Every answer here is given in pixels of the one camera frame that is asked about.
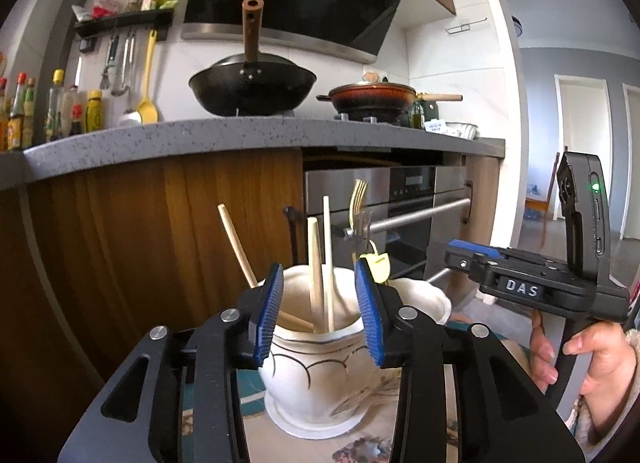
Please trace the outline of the person right hand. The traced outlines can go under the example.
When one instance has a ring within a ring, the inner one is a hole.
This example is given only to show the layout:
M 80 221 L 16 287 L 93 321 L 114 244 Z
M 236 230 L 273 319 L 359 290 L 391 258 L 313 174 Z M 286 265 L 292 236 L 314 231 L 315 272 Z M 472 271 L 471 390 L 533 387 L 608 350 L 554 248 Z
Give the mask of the person right hand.
M 545 391 L 559 377 L 554 367 L 553 346 L 542 325 L 542 316 L 535 310 L 532 316 L 529 348 L 532 379 Z M 638 357 L 618 323 L 598 322 L 575 334 L 563 346 L 563 353 L 583 355 L 592 359 L 580 393 L 589 411 L 592 431 L 603 438 L 622 417 L 636 376 Z

